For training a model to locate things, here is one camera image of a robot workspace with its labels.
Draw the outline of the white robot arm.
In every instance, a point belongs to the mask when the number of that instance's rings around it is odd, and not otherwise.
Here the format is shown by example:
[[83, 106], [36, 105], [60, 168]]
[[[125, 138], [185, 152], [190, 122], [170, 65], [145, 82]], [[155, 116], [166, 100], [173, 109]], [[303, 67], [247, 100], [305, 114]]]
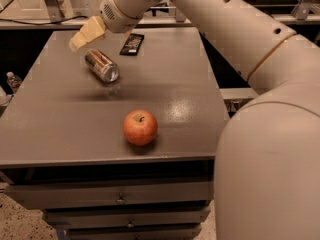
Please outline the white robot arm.
[[[160, 0], [103, 0], [77, 50], [125, 33]], [[242, 0], [171, 0], [258, 92], [215, 159], [218, 240], [320, 240], [320, 48]]]

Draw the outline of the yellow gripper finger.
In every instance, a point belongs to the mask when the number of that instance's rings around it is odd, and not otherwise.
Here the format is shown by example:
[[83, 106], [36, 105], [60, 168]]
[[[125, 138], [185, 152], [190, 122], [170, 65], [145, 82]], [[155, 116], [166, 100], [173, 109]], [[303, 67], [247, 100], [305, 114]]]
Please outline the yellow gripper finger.
[[80, 30], [70, 39], [69, 47], [72, 51], [77, 51], [92, 41], [103, 36], [106, 26], [100, 16], [90, 17]]

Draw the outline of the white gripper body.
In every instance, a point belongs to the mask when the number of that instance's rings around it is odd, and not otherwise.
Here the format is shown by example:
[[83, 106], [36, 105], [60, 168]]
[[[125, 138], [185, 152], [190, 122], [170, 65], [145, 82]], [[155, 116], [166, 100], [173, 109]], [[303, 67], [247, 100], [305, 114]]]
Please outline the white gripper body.
[[103, 0], [100, 14], [112, 33], [125, 33], [141, 21], [144, 13], [162, 0]]

